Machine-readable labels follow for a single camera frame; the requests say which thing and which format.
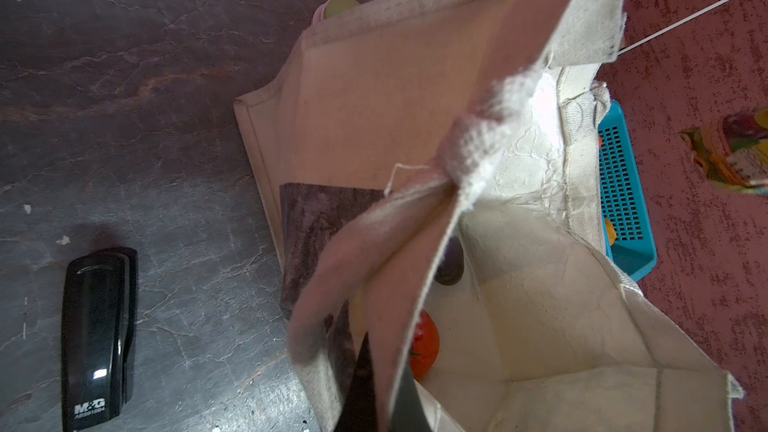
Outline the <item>teal plastic basket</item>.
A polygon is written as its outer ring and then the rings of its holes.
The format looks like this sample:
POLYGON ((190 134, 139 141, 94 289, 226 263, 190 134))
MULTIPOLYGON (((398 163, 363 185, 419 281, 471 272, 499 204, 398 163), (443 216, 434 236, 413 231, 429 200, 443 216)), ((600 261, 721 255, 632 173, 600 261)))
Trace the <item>teal plastic basket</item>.
POLYGON ((606 254, 633 281, 657 265, 657 250, 625 115, 613 100, 598 124, 606 254))

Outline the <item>red bell pepper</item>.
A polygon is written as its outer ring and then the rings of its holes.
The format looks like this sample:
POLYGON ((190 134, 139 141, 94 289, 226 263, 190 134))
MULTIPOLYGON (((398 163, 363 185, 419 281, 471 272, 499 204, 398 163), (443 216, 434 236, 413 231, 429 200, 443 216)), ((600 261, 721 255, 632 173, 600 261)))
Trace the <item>red bell pepper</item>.
POLYGON ((422 380, 432 369, 440 351, 440 336, 431 316, 422 310, 409 351, 409 365, 414 378, 422 380))

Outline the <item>black remote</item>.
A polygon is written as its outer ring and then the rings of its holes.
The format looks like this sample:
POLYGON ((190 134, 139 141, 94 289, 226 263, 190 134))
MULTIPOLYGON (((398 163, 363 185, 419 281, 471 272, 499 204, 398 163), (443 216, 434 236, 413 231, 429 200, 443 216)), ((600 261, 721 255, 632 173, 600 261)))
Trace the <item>black remote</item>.
POLYGON ((138 254, 98 250, 67 266, 61 317, 62 428, 118 417, 133 394, 138 254))

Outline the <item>cream canvas tote bag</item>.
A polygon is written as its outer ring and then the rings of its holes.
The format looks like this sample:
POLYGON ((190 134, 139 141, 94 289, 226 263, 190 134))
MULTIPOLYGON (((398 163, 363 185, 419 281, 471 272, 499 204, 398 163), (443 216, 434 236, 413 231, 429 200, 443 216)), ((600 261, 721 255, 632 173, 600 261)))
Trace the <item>cream canvas tote bag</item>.
POLYGON ((432 431, 733 429, 738 382, 606 254, 596 74, 623 2, 373 0, 311 25, 235 100, 321 430, 368 335, 390 431, 422 310, 432 431), (465 270, 443 286, 452 236, 465 270))

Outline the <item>orange Fox's candy bag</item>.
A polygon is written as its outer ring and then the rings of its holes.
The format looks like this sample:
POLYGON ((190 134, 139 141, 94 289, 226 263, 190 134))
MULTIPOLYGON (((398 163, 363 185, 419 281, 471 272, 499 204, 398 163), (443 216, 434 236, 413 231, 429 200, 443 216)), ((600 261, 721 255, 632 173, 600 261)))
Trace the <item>orange Fox's candy bag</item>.
POLYGON ((767 108, 733 113, 680 133, 707 181, 734 193, 767 194, 767 108))

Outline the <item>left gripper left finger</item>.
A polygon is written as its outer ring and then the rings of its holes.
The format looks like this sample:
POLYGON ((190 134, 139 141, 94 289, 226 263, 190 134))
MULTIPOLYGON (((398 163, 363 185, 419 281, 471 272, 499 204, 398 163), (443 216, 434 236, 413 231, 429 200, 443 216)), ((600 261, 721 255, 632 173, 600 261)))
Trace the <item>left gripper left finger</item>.
POLYGON ((378 430, 375 384, 369 338, 365 335, 335 432, 378 430))

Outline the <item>purple eggplant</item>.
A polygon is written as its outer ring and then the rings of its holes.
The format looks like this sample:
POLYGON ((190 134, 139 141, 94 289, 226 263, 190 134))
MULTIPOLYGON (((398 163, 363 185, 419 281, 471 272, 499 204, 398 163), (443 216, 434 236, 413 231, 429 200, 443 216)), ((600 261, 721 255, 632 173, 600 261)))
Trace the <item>purple eggplant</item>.
POLYGON ((465 259, 461 241, 457 236, 452 236, 436 270, 434 280, 443 286, 453 286, 461 281, 464 270, 465 259))

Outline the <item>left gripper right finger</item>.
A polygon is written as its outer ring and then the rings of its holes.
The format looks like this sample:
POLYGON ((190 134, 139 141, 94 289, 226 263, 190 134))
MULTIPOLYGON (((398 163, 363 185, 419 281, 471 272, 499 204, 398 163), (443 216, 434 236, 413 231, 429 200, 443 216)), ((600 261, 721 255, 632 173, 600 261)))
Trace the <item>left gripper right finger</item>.
POLYGON ((390 418, 392 432, 431 432, 410 366, 406 364, 400 376, 394 408, 390 418))

